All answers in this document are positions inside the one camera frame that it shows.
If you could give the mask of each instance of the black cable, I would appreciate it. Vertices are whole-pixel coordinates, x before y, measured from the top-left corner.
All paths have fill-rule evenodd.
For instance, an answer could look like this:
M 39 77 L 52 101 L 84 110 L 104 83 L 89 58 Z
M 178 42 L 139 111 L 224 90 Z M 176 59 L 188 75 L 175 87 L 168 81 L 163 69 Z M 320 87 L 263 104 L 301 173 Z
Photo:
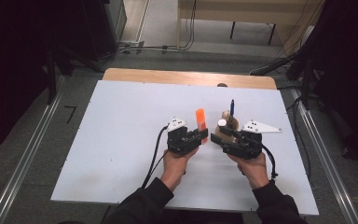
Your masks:
M 168 45 L 168 46 L 150 46 L 150 47 L 127 47 L 124 49 L 118 49 L 116 53 L 120 53 L 120 52 L 125 52 L 127 50 L 138 50 L 138 49 L 158 49 L 158 50 L 166 50 L 169 49 L 170 51 L 174 50 L 174 51 L 186 51 L 189 50 L 194 43 L 194 25 L 195 25 L 195 17 L 196 17 L 196 9 L 197 9 L 197 0 L 194 1 L 194 5 L 192 8 L 192 12 L 191 12 L 191 17 L 190 17 L 190 37 L 187 40 L 186 44 L 184 46 L 179 46 L 179 49 L 176 46 L 172 46 L 172 45 Z
M 298 97 L 297 99 L 295 99 L 295 101 L 289 105 L 289 107 L 286 108 L 286 111 L 288 111 L 290 108 L 292 108 L 293 105 L 295 105 L 299 100 L 301 100 L 301 97 Z
M 275 177 L 277 177 L 278 174 L 275 172 L 275 158 L 272 155 L 271 151 L 269 151 L 269 149 L 266 146 L 264 146 L 263 143 L 261 143 L 261 142 L 257 142 L 254 139 L 251 139 L 251 138 L 248 138 L 245 136 L 242 136 L 242 137 L 243 137 L 243 139 L 247 140 L 248 142 L 255 143 L 255 144 L 261 146 L 264 150 L 266 150 L 269 160 L 271 161 L 271 164 L 272 164 L 271 178 L 275 179 Z
M 310 22 L 313 20 L 313 16 L 315 15 L 315 13 L 316 13 L 316 11 L 318 10 L 318 8 L 319 8 L 319 5 L 322 3 L 322 1 L 321 2 L 319 2 L 318 3 L 318 6 L 316 6 L 316 8 L 315 8 L 315 10 L 313 10 L 313 12 L 312 12 L 312 15 L 310 16 L 310 19 L 308 20 L 308 22 L 307 22 L 307 27 L 309 27 L 309 25 L 310 25 Z M 300 40 L 302 40 L 303 38 L 305 37 L 305 35 L 303 35 L 302 37 L 300 37 L 295 43 L 293 43 L 291 46 L 289 46 L 288 47 L 288 49 L 290 49 L 290 48 L 292 48 L 294 45 L 296 45 L 297 43 L 298 43 L 298 41 L 300 41 Z M 280 48 L 280 50 L 278 51 L 278 53 L 277 53 L 277 55 L 279 54 L 279 52 L 281 51 L 283 49 L 283 45 L 282 45 L 282 47 Z
M 285 89 L 300 89 L 300 86 L 285 86 L 285 87 L 278 87 L 277 90 L 285 90 Z
M 278 51 L 278 53 L 275 55 L 275 58 L 277 58 L 277 57 L 279 57 L 279 56 L 281 56 L 282 55 L 282 53 L 281 54 L 279 54 L 280 52 L 281 52 L 281 50 L 283 49 L 283 47 L 284 47 L 284 45 L 286 44 L 286 42 L 287 42 L 287 40 L 289 39 L 289 37 L 290 37 L 290 35 L 292 34 L 292 32 L 296 29 L 296 26 L 297 26 L 297 24 L 298 24 L 298 22 L 301 20 L 301 18 L 304 16 L 304 12 L 305 12 L 305 7 L 307 6 L 307 4 L 308 4 L 308 0 L 305 2 L 305 5 L 303 6 L 303 9 L 302 9 L 302 12 L 301 12 L 301 16 L 298 18 L 298 20 L 296 21 L 296 23 L 295 23 L 295 25 L 293 26 L 293 28 L 292 28 L 292 30 L 290 31 L 290 33 L 289 33 L 289 36 L 287 36 L 287 38 L 286 38 L 286 40 L 282 43 L 281 42 L 281 44 L 282 44 L 282 47 L 280 48 L 280 50 Z
M 274 159 L 274 156 L 273 156 L 272 153 L 269 151 L 269 149 L 266 148 L 266 146 L 264 146 L 263 144 L 261 144 L 261 147 L 264 148 L 264 150 L 266 150 L 267 155 L 268 155 L 268 157 L 269 157 L 269 160 L 270 160 L 271 163 L 272 163 L 271 178 L 272 178 L 272 179 L 275 179 L 275 177 L 277 177 L 278 174 L 275 172 L 275 159 Z
M 145 178 L 145 181 L 143 183 L 143 185 L 141 186 L 142 189 L 144 189 L 147 185 L 147 182 L 149 181 L 151 175 L 152 175 L 152 169 L 153 169 L 153 166 L 154 166 L 154 162 L 156 160 L 156 156 L 157 156 L 157 151 L 158 151 L 158 145 L 159 145 L 159 139 L 161 138 L 161 135 L 162 133 L 168 128 L 168 125 L 163 127 L 161 129 L 161 131 L 159 131 L 159 134 L 158 134 L 158 138 L 157 138 L 157 142 L 156 142 L 156 147 L 155 147 L 155 152 L 154 152 L 154 155 L 153 155 L 153 160 L 150 164 L 150 168 L 149 168 L 149 171 L 147 172 L 147 175 L 146 175 L 146 178 Z
M 154 170 L 155 170 L 156 167 L 158 166 L 158 164 L 159 164 L 159 162 L 161 161 L 161 159 L 162 159 L 162 158 L 165 156 L 165 154 L 167 154 L 167 152 L 168 152 L 168 151 L 167 151 L 167 152 L 164 153 L 164 155 L 162 155 L 162 157 L 158 160 L 156 166 L 155 166 L 154 169 L 152 170 L 153 165 L 154 165 L 154 162 L 155 162 L 155 160 L 156 160 L 156 156 L 157 156 L 158 145 L 159 145 L 159 139 L 161 138 L 162 133 L 163 133 L 167 128 L 168 128 L 168 126 L 163 127 L 163 128 L 161 129 L 161 131 L 159 132 L 159 134 L 158 134 L 158 138 L 157 138 L 157 142 L 156 142 L 156 147 L 155 147 L 155 153 L 154 153 L 154 155 L 153 155 L 153 160 L 152 160 L 152 163 L 150 164 L 149 172 L 147 173 L 147 176 L 146 176 L 146 178 L 145 178 L 145 181 L 144 181 L 144 183 L 143 183 L 143 185 L 142 185 L 142 189 L 144 189 L 144 188 L 146 187 L 147 182 L 148 182 L 149 179 L 150 179 L 150 176 L 153 174 Z M 111 207 L 112 207 L 112 205 L 107 206 L 106 211 L 105 211 L 105 213 L 103 214 L 103 219 L 101 220 L 101 223 L 106 219 L 106 216 L 107 216 L 107 214 L 109 213 L 109 210 L 110 210 Z
M 168 153 L 168 150 L 165 151 L 164 154 L 162 154 L 161 158 L 159 158 L 159 160 L 157 161 L 157 163 L 156 163 L 155 167 L 153 168 L 152 173 L 151 173 L 150 175 L 152 175 L 152 174 L 154 173 L 154 171 L 156 170 L 156 168 L 157 168 L 159 162 L 162 160 L 162 158 L 165 157 L 165 155 L 166 155 L 167 153 Z
M 304 140 L 302 138 L 301 132 L 297 127 L 296 113 L 298 111 L 299 104 L 300 104 L 300 102 L 297 101 L 296 105 L 293 107 L 293 119 L 294 119 L 294 123 L 295 123 L 295 139 L 296 139 L 296 142 L 297 142 L 297 134 L 298 134 L 298 136 L 300 137 L 301 145 L 304 148 L 305 155 L 306 155 L 306 158 L 307 158 L 307 163 L 308 163 L 307 178 L 310 181 L 310 155 L 308 154 L 308 150 L 305 147 Z

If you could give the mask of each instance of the hand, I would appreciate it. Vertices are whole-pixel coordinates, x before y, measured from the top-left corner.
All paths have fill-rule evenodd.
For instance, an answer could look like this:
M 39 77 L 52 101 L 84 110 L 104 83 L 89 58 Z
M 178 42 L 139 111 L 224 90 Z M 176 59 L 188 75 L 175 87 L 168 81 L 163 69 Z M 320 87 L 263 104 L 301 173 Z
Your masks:
M 269 183 L 266 155 L 263 152 L 253 160 L 244 160 L 231 155 L 228 156 L 238 164 L 238 169 L 246 175 L 252 189 L 260 189 Z
M 164 151 L 164 173 L 161 176 L 161 181 L 164 183 L 168 189 L 172 192 L 176 189 L 176 187 L 180 184 L 182 180 L 182 175 L 185 174 L 187 162 L 190 160 L 194 154 L 199 149 L 196 148 L 191 152 L 185 154 L 185 156 L 179 156 L 174 154 L 173 152 L 168 151 L 166 149 Z

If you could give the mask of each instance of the white triangular piece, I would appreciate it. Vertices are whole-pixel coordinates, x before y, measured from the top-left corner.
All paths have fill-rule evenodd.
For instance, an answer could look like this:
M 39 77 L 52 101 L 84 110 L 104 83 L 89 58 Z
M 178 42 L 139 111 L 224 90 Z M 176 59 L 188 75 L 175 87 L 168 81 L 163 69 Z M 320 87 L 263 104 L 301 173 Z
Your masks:
M 187 125 L 187 121 L 182 120 L 182 119 L 173 118 L 170 125 L 168 125 L 167 131 L 171 132 L 171 131 L 176 130 L 180 127 L 183 127 L 185 125 Z
M 267 124 L 251 120 L 242 127 L 243 131 L 249 133 L 281 133 L 282 129 L 278 129 Z

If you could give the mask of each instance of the orange cylinder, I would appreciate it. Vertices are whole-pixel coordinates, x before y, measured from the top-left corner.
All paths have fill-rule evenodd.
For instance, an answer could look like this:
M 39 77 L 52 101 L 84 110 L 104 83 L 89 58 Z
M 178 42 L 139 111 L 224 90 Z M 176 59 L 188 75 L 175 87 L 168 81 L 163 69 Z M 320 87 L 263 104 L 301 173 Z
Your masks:
M 197 118 L 197 127 L 199 131 L 205 130 L 206 129 L 205 113 L 202 108 L 196 111 L 196 118 Z M 208 141 L 208 137 L 202 139 L 201 143 L 205 144 L 207 141 Z

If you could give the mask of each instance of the right hand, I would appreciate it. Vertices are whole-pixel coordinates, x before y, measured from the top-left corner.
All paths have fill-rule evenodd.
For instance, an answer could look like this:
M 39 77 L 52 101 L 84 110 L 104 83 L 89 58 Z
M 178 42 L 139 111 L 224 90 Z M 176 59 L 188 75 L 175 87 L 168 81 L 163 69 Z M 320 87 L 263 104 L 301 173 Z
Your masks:
M 244 160 L 229 154 L 227 155 L 237 163 L 238 169 L 246 175 L 252 189 L 260 189 L 269 183 L 266 155 L 263 152 L 252 160 Z

